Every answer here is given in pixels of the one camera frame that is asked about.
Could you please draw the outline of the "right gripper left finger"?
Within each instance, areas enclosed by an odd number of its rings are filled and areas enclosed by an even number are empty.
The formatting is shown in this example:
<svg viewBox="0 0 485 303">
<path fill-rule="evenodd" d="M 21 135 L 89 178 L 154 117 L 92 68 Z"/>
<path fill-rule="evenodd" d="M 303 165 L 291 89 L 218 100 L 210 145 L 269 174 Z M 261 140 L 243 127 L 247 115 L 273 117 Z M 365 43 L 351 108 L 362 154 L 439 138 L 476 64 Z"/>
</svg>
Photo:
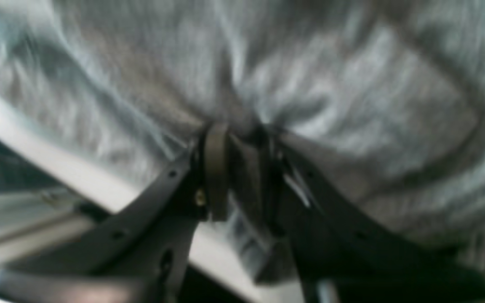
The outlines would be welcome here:
<svg viewBox="0 0 485 303">
<path fill-rule="evenodd" d="M 169 303 L 200 222 L 228 213 L 228 128 L 215 124 L 117 215 L 0 269 L 0 303 Z"/>
</svg>

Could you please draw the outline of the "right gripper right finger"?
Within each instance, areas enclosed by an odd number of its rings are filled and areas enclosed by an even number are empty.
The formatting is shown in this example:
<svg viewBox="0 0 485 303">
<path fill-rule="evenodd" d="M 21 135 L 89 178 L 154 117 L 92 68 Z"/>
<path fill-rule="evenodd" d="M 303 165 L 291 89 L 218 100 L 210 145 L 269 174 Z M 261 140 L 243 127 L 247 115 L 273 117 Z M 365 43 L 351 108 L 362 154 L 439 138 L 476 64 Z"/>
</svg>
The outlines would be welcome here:
<svg viewBox="0 0 485 303">
<path fill-rule="evenodd" d="M 282 133 L 264 138 L 264 222 L 288 240 L 306 303 L 485 303 L 485 276 L 388 231 Z"/>
</svg>

